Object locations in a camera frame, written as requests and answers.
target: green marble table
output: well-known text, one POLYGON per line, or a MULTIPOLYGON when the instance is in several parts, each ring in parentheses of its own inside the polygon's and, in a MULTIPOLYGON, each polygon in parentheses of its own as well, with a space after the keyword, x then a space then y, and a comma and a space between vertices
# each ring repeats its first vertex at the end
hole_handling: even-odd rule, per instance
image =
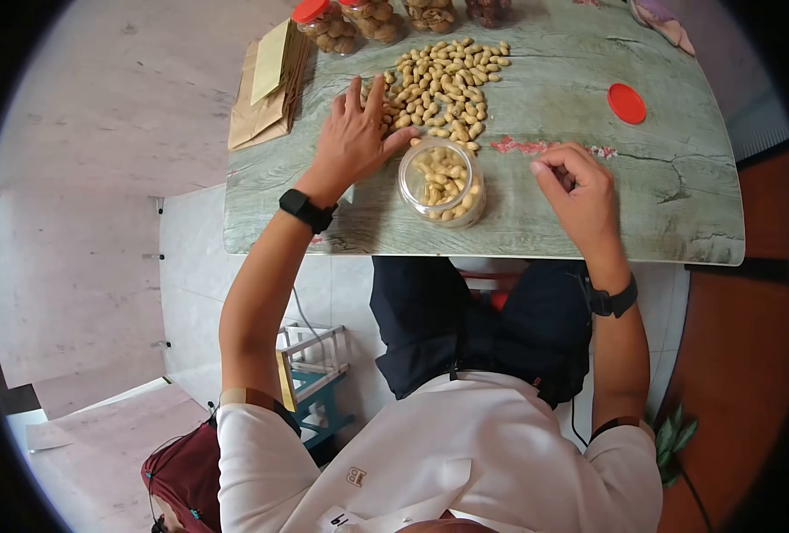
MULTIPOLYGON (((400 3, 394 3, 403 13, 400 3)), ((411 33, 392 46, 367 44, 353 56, 312 52, 293 132, 230 155, 224 241, 246 253, 278 207, 278 198, 312 161, 329 103, 353 75, 393 68, 411 48, 471 36, 509 42, 512 65, 483 86, 490 118, 478 138, 488 199, 482 218, 464 230, 439 229, 414 217, 397 195, 398 159, 359 183, 341 202, 329 230, 309 253, 576 258, 528 170, 534 157, 502 154, 490 143, 506 135, 527 141, 610 146, 600 160, 616 176, 620 229, 637 261, 739 264, 744 258, 741 191, 717 103, 696 59, 637 25, 621 0, 600 7, 571 0, 515 2, 515 25, 487 30, 464 20, 445 36, 411 33), (646 102, 637 125, 607 104, 616 82, 646 102)))

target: brown floor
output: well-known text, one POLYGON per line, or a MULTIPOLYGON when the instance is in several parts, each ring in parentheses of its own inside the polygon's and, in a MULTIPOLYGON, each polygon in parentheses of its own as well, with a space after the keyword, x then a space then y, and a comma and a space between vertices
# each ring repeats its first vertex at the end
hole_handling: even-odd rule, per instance
MULTIPOLYGON (((740 177, 746 256, 786 259, 789 152, 740 177)), ((679 458, 717 528, 761 472, 789 409, 786 285, 691 275, 682 345, 659 419, 678 402, 699 422, 679 458)), ((658 532, 705 530, 684 481, 666 489, 658 532)))

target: red jar lid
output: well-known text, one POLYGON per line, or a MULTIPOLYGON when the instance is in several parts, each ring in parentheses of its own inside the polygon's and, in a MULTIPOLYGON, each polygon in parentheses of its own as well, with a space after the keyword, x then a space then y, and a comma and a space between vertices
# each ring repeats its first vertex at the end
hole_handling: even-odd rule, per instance
POLYGON ((607 104, 627 123, 640 123, 646 117, 646 103, 626 84, 613 84, 607 90, 607 104))
POLYGON ((329 0, 303 0, 290 17, 300 24, 305 24, 323 15, 328 8, 329 0))

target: white t-shirt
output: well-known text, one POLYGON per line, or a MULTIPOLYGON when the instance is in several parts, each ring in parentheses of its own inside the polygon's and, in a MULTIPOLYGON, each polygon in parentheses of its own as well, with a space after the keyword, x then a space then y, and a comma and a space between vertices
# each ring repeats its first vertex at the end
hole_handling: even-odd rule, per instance
POLYGON ((322 473, 277 414, 222 407, 223 532, 331 531, 346 511, 352 529, 339 533, 388 533, 445 509, 501 533, 656 530, 663 494, 641 428, 607 430, 581 455, 532 386, 503 374, 459 377, 384 408, 322 473))

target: navy trousers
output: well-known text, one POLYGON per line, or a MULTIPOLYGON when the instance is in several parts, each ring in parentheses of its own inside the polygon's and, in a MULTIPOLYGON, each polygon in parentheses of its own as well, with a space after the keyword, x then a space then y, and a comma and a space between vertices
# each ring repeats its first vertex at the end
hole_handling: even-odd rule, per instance
POLYGON ((592 336, 583 261, 533 261, 500 313, 471 296, 447 258, 373 261, 370 308, 388 347, 377 367, 397 399, 464 370, 521 378, 552 409, 581 391, 592 336))

